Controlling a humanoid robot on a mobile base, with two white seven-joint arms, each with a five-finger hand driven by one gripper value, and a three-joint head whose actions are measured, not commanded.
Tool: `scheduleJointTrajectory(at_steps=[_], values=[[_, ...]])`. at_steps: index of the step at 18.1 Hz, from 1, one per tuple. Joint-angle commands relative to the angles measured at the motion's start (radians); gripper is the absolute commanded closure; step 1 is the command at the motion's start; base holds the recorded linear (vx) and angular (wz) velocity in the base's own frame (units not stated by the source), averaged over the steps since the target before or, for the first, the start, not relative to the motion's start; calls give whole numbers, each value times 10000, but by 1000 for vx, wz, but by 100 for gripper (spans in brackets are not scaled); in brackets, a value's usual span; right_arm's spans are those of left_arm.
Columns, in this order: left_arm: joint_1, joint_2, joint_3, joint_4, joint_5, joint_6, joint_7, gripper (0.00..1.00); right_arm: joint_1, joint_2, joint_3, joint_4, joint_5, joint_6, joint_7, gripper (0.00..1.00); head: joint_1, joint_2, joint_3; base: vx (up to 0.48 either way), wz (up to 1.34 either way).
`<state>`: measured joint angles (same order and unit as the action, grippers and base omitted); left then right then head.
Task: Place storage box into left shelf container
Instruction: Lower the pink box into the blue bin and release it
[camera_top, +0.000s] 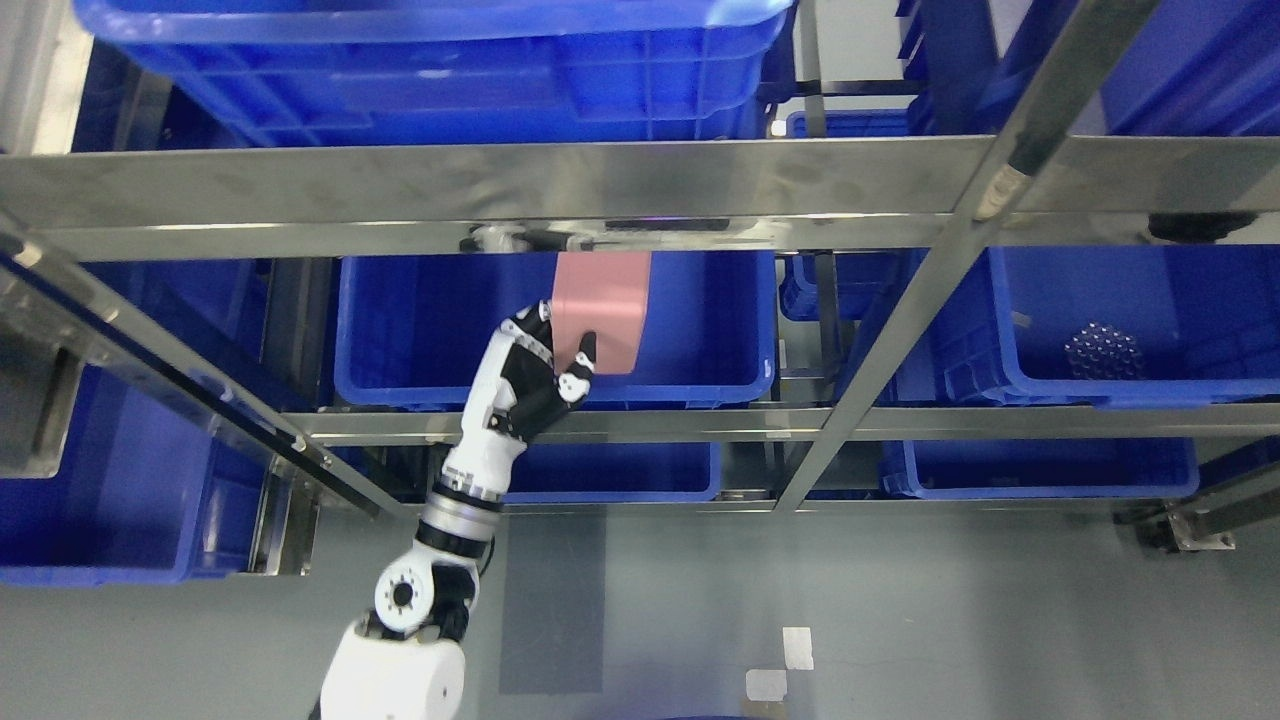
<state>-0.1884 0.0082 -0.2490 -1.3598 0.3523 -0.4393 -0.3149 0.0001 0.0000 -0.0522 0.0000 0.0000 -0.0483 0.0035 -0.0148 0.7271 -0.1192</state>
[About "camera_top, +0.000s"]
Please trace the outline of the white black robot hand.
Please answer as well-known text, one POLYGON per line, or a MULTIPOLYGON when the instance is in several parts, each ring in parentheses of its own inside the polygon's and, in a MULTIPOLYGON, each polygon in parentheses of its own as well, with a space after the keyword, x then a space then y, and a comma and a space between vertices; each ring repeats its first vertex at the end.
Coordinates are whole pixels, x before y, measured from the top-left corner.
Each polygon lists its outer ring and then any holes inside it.
POLYGON ((508 471, 540 433, 582 405, 595 375, 596 332, 579 341, 556 374, 550 304, 539 300, 506 318, 490 337, 463 407, 460 468, 508 471))

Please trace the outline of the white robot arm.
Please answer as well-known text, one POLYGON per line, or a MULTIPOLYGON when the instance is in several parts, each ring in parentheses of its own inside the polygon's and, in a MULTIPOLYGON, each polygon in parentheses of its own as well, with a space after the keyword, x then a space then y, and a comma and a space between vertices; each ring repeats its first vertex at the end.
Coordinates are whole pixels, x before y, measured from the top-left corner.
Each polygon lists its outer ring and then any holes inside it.
POLYGON ((596 336, 556 369, 543 300, 492 333, 408 550, 384 568, 371 606, 342 633, 314 719, 453 719, 465 697, 463 641, 515 461, 588 397, 596 336))

